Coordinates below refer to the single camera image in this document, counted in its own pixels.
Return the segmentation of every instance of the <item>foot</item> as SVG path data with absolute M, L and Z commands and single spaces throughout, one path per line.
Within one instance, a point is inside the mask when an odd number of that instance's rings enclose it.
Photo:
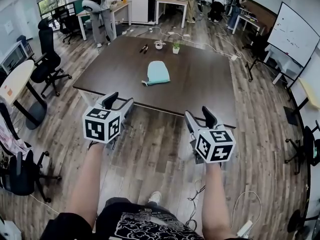
M 149 198 L 149 202 L 155 202 L 157 205 L 160 203 L 161 193 L 159 191 L 155 191 L 151 194 Z

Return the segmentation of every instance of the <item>small plant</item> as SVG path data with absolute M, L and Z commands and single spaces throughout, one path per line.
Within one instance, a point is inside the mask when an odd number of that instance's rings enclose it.
M 162 40 L 157 40 L 157 41 L 154 41 L 154 44 L 155 44 L 156 46 L 164 46 L 166 43 L 163 42 Z
M 173 43 L 173 48 L 174 48 L 174 49 L 179 49 L 179 48 L 180 48 L 180 43 L 174 42 L 174 43 Z

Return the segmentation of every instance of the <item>wooden floor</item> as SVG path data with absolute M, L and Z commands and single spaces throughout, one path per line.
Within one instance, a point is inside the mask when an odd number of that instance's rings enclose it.
M 236 53 L 234 47 L 214 35 L 225 32 L 224 20 L 219 25 L 198 18 L 196 24 L 186 23 L 185 28 L 181 29 L 180 13 L 170 15 L 167 10 L 165 16 L 159 24 L 163 33 L 189 34 L 190 37 L 184 38 L 210 44 L 227 54 Z M 132 26 L 130 29 L 133 31 L 128 31 L 128 35 L 137 36 L 148 31 L 149 26 Z M 241 48 L 242 33 L 238 30 L 232 35 L 227 31 L 223 38 Z M 72 88 L 77 77 L 101 52 L 96 48 L 92 35 L 87 37 L 87 41 L 77 37 L 68 45 L 62 43 L 60 33 L 55 34 L 55 50 L 61 56 L 61 67 L 73 79 L 60 82 L 59 97 L 54 96 L 53 91 L 48 95 L 48 112 L 39 128 L 30 131 L 23 126 L 19 132 L 19 136 L 34 147 L 36 156 L 45 150 L 50 152 L 49 173 L 63 177 L 60 183 L 45 182 L 44 191 L 52 198 L 49 206 L 57 212 L 64 211 L 88 146 L 88 141 L 83 138 L 81 121 L 86 104 L 78 91 Z M 181 40 L 177 35 L 161 35 L 157 28 L 141 37 Z M 207 45 L 182 43 L 212 49 Z M 242 52 L 251 60 L 246 50 Z M 261 64 L 252 72 L 254 80 L 248 82 L 245 62 L 243 57 L 230 61 L 237 116 L 237 128 L 233 133 L 237 144 L 231 160 L 222 166 L 229 214 L 232 216 L 241 193 L 254 191 L 261 199 L 262 213 L 250 237 L 259 240 L 289 239 L 286 232 L 288 220 L 294 210 L 303 209 L 305 205 L 307 167 L 304 164 L 301 173 L 295 176 L 294 163 L 284 164 L 285 158 L 294 154 L 285 139 L 300 139 L 301 130 L 287 123 L 283 106 L 293 105 L 288 102 L 281 83 L 273 85 L 272 73 Z M 34 86 L 39 92 L 43 87 L 40 84 Z M 19 99 L 24 106 L 30 106 L 34 101 L 28 90 Z M 22 120 L 17 122 L 21 117 L 21 113 L 15 110 L 12 116 L 15 127 L 22 124 Z M 162 192 L 160 204 L 185 223 L 193 211 L 193 204 L 187 198 L 193 197 L 196 189 L 204 185 L 205 174 L 203 165 L 195 165 L 188 144 L 189 134 L 182 117 L 135 106 L 115 150 L 105 150 L 98 212 L 101 212 L 108 198 L 126 197 L 131 202 L 144 204 L 153 191 L 159 190 Z M 42 200 L 37 190 L 34 196 Z M 196 199 L 196 231 L 199 234 L 202 228 L 202 200 L 203 193 Z M 233 232 L 236 233 L 248 220 L 255 222 L 259 211 L 259 201 L 254 194 L 242 195 L 235 209 Z M 0 214 L 6 220 L 14 221 L 25 239 L 32 240 L 38 239 L 48 220 L 57 216 L 32 196 L 15 196 L 5 190 L 0 190 Z

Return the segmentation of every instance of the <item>pen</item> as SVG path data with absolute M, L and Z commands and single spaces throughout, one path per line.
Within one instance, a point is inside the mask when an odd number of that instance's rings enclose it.
M 149 49 L 149 46 L 147 45 L 147 47 L 145 48 L 143 54 L 146 54 L 146 52 L 148 51 L 148 49 Z
M 148 45 L 145 44 L 145 46 L 139 51 L 139 53 L 142 53 L 142 51 L 147 47 Z

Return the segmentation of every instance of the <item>person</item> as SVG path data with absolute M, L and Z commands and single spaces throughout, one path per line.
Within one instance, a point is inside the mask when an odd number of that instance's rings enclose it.
M 211 7 L 211 11 L 209 13 L 209 21 L 213 21 L 214 23 L 218 23 L 221 19 L 221 13 L 225 11 L 225 5 L 227 4 L 226 0 L 214 0 Z
M 186 7 L 186 22 L 195 24 L 196 19 L 194 17 L 195 11 L 195 0 L 187 0 L 188 4 Z
M 245 2 L 246 0 L 235 0 L 235 5 L 232 8 L 231 16 L 226 24 L 229 30 L 234 30 L 238 15 L 240 14 L 241 5 Z
M 161 193 L 158 191 L 151 195 L 146 205 L 113 197 L 106 201 L 97 217 L 103 149 L 104 144 L 91 142 L 65 212 L 48 222 L 40 240 L 203 240 L 167 209 L 159 206 Z M 202 206 L 203 237 L 206 240 L 234 239 L 219 163 L 206 165 Z
M 98 48 L 102 47 L 103 43 L 103 37 L 100 34 L 99 26 L 100 26 L 100 20 L 99 15 L 101 15 L 104 28 L 107 34 L 107 39 L 111 42 L 114 40 L 114 33 L 111 28 L 111 12 L 108 9 L 108 3 L 107 0 L 101 1 L 101 11 L 100 12 L 90 12 L 90 19 L 92 23 L 92 32 L 93 32 L 93 38 L 96 43 L 96 46 Z

